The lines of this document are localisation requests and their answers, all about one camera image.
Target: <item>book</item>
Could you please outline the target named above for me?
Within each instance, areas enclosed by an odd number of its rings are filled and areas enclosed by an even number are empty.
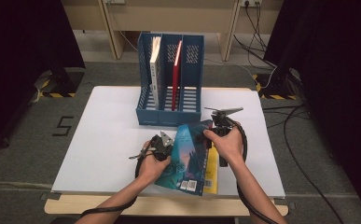
[[[156,185],[202,196],[208,161],[207,139],[203,130],[211,128],[212,124],[207,119],[178,127],[171,163],[156,180]]]
[[[183,45],[183,41],[179,40],[179,44],[177,45],[176,56],[174,58],[174,74],[173,74],[173,82],[172,82],[172,111],[176,109],[176,102],[178,102],[177,97],[177,89],[179,88],[178,84],[180,83],[180,62],[181,62],[181,48]]]
[[[160,109],[160,36],[154,36],[151,40],[151,92],[153,93],[155,109]]]
[[[207,165],[205,172],[205,180],[203,186],[204,193],[217,194],[217,173],[218,173],[218,152],[215,145],[212,143],[212,148],[209,149],[207,157]]]

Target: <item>forearm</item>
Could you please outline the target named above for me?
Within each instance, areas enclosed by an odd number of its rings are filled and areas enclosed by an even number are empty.
[[[229,163],[238,185],[246,200],[253,205],[256,210],[264,216],[278,222],[285,223],[285,219],[279,213],[275,205],[271,202],[265,191],[258,184],[257,180],[244,164],[242,158]],[[253,223],[265,223],[260,218],[250,213]]]
[[[136,178],[127,187],[120,190],[118,193],[114,194],[103,203],[99,204],[98,207],[117,207],[125,203],[128,203],[132,199],[137,197],[137,195],[148,185],[149,185],[148,180],[142,178]],[[121,213],[122,211],[89,214],[81,218],[76,224],[82,224],[82,223],[113,224]]]

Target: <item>white table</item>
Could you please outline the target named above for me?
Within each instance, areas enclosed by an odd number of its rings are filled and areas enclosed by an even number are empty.
[[[62,194],[61,199],[48,200],[47,213],[81,213],[98,205],[134,179],[136,160],[128,158],[137,155],[146,140],[161,130],[174,138],[175,128],[138,124],[135,108],[139,94],[139,87],[94,88],[52,188]],[[268,196],[283,199],[285,191],[257,93],[245,89],[202,89],[201,120],[211,118],[212,111],[205,107],[244,108],[230,117],[239,121],[246,132],[246,163]],[[248,215],[238,199],[236,180],[229,167],[218,169],[217,195],[191,196],[151,185],[140,196],[124,215]],[[148,209],[146,203],[156,200],[162,209]],[[288,211],[285,205],[281,209],[283,215]]]

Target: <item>white tabletop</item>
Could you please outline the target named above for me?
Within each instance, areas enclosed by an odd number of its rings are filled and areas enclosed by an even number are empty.
[[[118,192],[134,179],[136,160],[128,158],[137,155],[145,141],[160,131],[175,137],[176,128],[139,125],[135,111],[139,94],[139,87],[93,89],[52,191],[81,194]],[[201,120],[211,118],[212,110],[205,107],[243,107],[243,111],[229,117],[239,121],[247,135],[246,164],[268,196],[283,198],[285,191],[257,93],[245,89],[202,88]],[[142,194],[185,193],[150,185]],[[237,195],[232,171],[229,167],[219,167],[216,197]]]

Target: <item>red book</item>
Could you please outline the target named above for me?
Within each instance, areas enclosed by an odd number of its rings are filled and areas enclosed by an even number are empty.
[[[174,76],[173,76],[173,83],[172,83],[172,111],[176,109],[176,101],[177,101],[177,90],[179,89],[179,82],[180,82],[180,61],[181,61],[181,47],[183,41],[179,41],[179,45],[177,46],[176,57],[174,58]]]

